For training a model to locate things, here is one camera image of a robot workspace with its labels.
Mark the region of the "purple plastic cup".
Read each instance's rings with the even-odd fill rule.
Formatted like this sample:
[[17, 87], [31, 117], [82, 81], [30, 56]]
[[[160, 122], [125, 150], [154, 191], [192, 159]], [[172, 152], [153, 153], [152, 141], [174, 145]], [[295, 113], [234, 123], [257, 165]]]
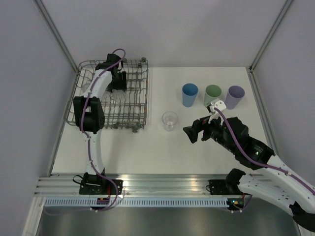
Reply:
[[231, 86], [227, 91], [225, 99], [227, 109], [234, 109], [244, 96], [245, 91], [241, 86]]

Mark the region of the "green plastic cup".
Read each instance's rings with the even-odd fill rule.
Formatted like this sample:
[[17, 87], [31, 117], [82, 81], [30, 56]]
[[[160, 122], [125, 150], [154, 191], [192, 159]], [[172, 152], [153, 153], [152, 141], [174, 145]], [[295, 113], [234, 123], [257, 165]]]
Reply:
[[221, 94], [222, 90], [219, 86], [208, 85], [205, 90], [203, 105], [207, 107], [213, 100], [220, 98]]

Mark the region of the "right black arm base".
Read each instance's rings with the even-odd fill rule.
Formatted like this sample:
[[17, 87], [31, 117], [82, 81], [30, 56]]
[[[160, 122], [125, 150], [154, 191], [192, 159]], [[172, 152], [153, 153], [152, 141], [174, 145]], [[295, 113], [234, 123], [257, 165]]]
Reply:
[[227, 188], [224, 179], [208, 180], [208, 189], [211, 195], [232, 195], [233, 191]]

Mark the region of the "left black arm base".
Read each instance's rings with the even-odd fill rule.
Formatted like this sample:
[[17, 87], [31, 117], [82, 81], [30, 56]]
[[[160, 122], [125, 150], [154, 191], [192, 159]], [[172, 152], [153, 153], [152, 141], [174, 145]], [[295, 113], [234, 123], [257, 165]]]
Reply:
[[84, 173], [83, 176], [75, 175], [72, 178], [74, 183], [79, 184], [80, 195], [114, 195], [116, 188], [112, 182], [101, 178], [98, 175]]

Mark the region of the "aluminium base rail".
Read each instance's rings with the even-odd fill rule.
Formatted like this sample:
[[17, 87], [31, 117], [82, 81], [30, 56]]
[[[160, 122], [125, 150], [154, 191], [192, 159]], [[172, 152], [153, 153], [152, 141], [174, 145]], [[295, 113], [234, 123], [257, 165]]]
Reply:
[[[40, 177], [35, 195], [74, 197], [79, 196], [80, 185], [73, 182], [76, 174], [55, 174]], [[123, 181], [125, 197], [204, 197], [210, 193], [205, 189], [211, 179], [225, 179], [226, 175], [137, 175], [113, 174], [110, 179]]]

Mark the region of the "clear glass cup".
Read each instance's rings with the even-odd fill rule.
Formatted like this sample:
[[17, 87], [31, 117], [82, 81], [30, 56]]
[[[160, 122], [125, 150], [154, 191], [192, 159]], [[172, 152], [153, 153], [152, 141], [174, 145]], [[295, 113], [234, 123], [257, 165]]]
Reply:
[[161, 117], [164, 130], [171, 132], [178, 123], [178, 116], [175, 112], [167, 111]]
[[126, 101], [126, 92], [123, 90], [113, 90], [111, 99], [116, 103], [124, 104]]
[[101, 102], [110, 102], [112, 97], [113, 97], [113, 93], [109, 91], [105, 91], [101, 98]]
[[90, 87], [90, 83], [83, 84], [82, 87], [81, 87], [81, 92], [85, 93], [88, 90], [89, 87]]

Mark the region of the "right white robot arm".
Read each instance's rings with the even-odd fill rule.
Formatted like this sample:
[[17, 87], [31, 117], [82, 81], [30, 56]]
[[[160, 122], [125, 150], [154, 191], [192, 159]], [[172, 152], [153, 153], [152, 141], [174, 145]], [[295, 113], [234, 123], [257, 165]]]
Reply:
[[183, 128], [191, 143], [202, 132], [202, 141], [208, 139], [231, 152], [243, 166], [269, 178], [276, 186], [264, 184], [239, 169], [232, 169], [224, 180], [230, 194], [257, 196], [288, 213], [308, 231], [315, 230], [315, 188], [302, 180], [275, 152], [263, 142], [249, 135], [249, 128], [237, 117], [208, 121], [197, 119]]

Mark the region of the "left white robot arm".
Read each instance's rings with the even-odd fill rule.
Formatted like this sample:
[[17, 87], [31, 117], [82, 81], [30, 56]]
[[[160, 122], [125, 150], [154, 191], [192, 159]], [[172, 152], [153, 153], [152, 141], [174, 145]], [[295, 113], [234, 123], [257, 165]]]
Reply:
[[86, 173], [104, 177], [105, 167], [101, 159], [100, 138], [105, 125], [101, 99], [105, 92], [125, 92], [126, 73], [122, 71], [124, 56], [107, 55], [104, 62], [95, 67], [92, 82], [81, 96], [73, 98], [75, 124], [83, 134], [86, 146]]

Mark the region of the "blue plastic cup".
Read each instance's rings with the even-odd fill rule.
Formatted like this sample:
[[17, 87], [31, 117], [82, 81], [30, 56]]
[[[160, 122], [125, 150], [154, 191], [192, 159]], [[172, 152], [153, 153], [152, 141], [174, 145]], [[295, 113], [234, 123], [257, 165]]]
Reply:
[[188, 83], [182, 87], [182, 104], [185, 107], [191, 107], [198, 94], [198, 87], [195, 84]]

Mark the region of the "right aluminium frame post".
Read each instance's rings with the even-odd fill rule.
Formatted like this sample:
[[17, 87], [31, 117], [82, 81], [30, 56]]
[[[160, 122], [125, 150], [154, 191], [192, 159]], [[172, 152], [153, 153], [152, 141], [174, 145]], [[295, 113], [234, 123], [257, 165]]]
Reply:
[[249, 65], [248, 70], [250, 73], [253, 73], [255, 68], [257, 67], [259, 61], [261, 60], [264, 52], [266, 51], [268, 45], [272, 41], [274, 35], [276, 34], [277, 30], [280, 28], [284, 18], [286, 17], [288, 11], [290, 10], [292, 4], [295, 0], [285, 0], [284, 4], [282, 5], [279, 13], [277, 14], [271, 28], [269, 29], [266, 37], [263, 40], [262, 45], [260, 46], [258, 52], [256, 53], [252, 63]]

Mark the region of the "left aluminium frame post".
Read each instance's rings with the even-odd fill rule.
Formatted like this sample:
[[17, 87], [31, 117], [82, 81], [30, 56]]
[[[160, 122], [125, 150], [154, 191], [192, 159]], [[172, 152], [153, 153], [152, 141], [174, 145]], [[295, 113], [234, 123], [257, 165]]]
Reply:
[[78, 66], [76, 64], [76, 62], [74, 61], [68, 47], [66, 46], [59, 30], [57, 29], [48, 9], [46, 8], [44, 2], [42, 0], [34, 0], [33, 1], [37, 7], [37, 9], [39, 10], [41, 16], [43, 17], [44, 21], [46, 22], [50, 32], [52, 33], [53, 37], [55, 38], [57, 44], [59, 45], [59, 47], [61, 48], [63, 54], [65, 55], [67, 61], [69, 62], [72, 70], [74, 72], [77, 71]]

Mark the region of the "aluminium frame post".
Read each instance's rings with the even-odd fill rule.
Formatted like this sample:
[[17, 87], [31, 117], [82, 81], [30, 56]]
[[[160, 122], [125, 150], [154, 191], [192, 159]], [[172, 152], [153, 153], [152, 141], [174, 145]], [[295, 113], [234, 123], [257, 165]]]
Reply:
[[264, 52], [266, 51], [268, 45], [272, 41], [274, 35], [276, 34], [277, 30], [280, 28], [284, 18], [286, 17], [288, 11], [290, 10], [292, 4], [295, 0], [285, 0], [284, 4], [282, 5], [279, 13], [277, 14], [271, 28], [269, 29], [266, 37], [263, 40], [262, 45], [260, 46], [258, 52], [256, 53], [252, 63], [249, 65], [248, 70], [250, 73], [253, 73], [255, 68], [257, 67], [259, 61], [261, 60]]
[[74, 72], [77, 71], [78, 66], [76, 64], [76, 62], [74, 61], [68, 47], [66, 46], [59, 30], [57, 29], [48, 9], [46, 8], [44, 2], [42, 0], [34, 0], [33, 1], [37, 7], [37, 9], [39, 10], [41, 16], [43, 17], [44, 21], [46, 22], [50, 32], [52, 33], [53, 37], [55, 38], [57, 44], [59, 45], [59, 47], [61, 48], [63, 54], [65, 55], [67, 61], [69, 62], [72, 70]]

